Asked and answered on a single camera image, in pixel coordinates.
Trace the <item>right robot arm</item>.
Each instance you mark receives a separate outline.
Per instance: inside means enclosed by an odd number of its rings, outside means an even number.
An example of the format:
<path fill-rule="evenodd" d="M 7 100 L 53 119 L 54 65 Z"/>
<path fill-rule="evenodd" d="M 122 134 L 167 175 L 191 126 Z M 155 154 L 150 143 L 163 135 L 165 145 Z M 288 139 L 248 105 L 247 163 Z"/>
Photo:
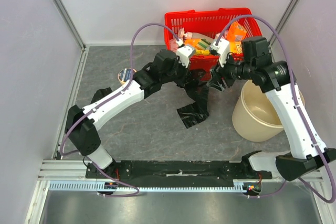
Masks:
<path fill-rule="evenodd" d="M 254 178 L 259 171 L 278 172 L 285 180 L 295 180 L 335 160 L 335 148 L 328 148 L 314 129 L 300 99 L 298 85 L 290 82 L 285 61 L 272 61 L 267 39 L 261 36 L 244 39 L 243 60 L 235 62 L 230 43 L 213 41 L 210 52 L 218 55 L 211 69 L 209 85 L 218 90 L 231 87 L 235 80 L 251 80 L 260 87 L 274 107 L 286 133 L 290 150 L 285 153 L 262 151 L 247 155 L 240 166 L 241 174 Z"/>

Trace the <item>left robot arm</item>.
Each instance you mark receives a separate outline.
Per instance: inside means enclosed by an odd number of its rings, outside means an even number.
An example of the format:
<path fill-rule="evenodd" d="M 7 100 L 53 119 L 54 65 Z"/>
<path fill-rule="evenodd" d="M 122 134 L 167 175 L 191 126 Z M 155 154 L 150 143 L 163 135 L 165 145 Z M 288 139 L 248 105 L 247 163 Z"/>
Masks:
<path fill-rule="evenodd" d="M 65 134 L 81 155 L 89 157 L 104 178 L 115 174 L 112 156 L 102 146 L 98 131 L 114 116 L 160 91 L 163 84 L 174 82 L 182 87 L 195 50 L 188 46 L 176 52 L 163 49 L 154 60 L 133 74 L 117 90 L 83 108 L 72 106 L 67 115 Z"/>

